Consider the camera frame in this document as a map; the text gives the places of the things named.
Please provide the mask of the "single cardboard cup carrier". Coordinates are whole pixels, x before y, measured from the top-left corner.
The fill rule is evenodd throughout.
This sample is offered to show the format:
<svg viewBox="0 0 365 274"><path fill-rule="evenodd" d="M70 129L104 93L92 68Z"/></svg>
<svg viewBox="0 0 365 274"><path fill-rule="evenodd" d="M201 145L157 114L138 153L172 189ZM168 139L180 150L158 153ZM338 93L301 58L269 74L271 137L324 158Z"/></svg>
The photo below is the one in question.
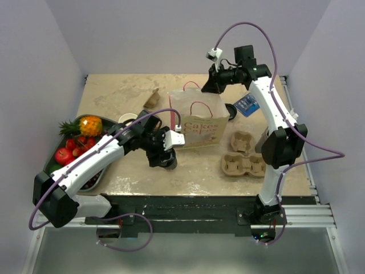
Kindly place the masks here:
<svg viewBox="0 0 365 274"><path fill-rule="evenodd" d="M143 107L155 108L159 100L160 100L159 88L156 88L152 91L151 95L146 100Z"/></svg>

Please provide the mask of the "dark paper coffee cup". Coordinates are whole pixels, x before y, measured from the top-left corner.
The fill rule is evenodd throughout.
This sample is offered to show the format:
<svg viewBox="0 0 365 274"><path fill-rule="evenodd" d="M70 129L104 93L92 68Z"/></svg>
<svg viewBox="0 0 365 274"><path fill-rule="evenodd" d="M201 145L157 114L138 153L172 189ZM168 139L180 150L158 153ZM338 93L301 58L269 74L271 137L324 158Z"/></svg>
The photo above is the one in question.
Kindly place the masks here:
<svg viewBox="0 0 365 274"><path fill-rule="evenodd" d="M173 148L164 151L160 155L159 167L162 167L165 170L170 170L170 171L174 170L177 167L176 152Z"/></svg>

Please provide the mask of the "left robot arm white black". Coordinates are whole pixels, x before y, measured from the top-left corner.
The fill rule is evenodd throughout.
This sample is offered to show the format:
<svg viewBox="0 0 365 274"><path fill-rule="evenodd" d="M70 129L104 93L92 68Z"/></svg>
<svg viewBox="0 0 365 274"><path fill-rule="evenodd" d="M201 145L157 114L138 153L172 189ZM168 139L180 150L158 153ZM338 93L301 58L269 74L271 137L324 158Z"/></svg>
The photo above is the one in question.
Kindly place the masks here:
<svg viewBox="0 0 365 274"><path fill-rule="evenodd" d="M103 195L79 196L79 190L99 171L129 152L142 149L151 167L173 170L177 166L174 147L184 143L181 118L173 128L155 127L161 121L157 111L142 111L136 119L114 124L105 135L80 157L61 169L34 178L34 212L41 212L55 228L76 217L96 217L106 224L117 220L118 210Z"/></svg>

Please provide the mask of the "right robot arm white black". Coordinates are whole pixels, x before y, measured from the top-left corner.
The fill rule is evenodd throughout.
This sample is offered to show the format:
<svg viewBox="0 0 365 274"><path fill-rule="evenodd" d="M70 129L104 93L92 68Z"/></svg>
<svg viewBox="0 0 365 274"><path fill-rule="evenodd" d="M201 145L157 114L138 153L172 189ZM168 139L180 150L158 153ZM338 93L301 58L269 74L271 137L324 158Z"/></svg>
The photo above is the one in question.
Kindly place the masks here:
<svg viewBox="0 0 365 274"><path fill-rule="evenodd" d="M267 65L257 64L253 46L234 49L235 64L222 65L222 51L211 49L206 57L213 61L209 78L202 92L221 94L229 84L242 84L258 102L268 123L266 131L256 145L256 151L266 163L264 183L255 205L247 218L253 223L267 224L280 214L281 191L286 169L293 166L301 155L304 141L298 137L307 135L307 127L298 124L285 107L275 87Z"/></svg>

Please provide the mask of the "pink beige paper bag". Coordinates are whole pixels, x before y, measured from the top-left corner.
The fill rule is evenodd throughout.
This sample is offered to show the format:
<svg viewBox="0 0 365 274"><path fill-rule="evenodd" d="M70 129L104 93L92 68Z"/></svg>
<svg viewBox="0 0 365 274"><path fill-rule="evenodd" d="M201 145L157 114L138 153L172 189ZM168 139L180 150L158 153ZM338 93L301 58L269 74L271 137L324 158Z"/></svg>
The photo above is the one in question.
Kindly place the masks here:
<svg viewBox="0 0 365 274"><path fill-rule="evenodd" d="M181 116L183 149L219 145L229 120L229 112L218 94L202 92L199 86L168 93L169 106Z"/></svg>

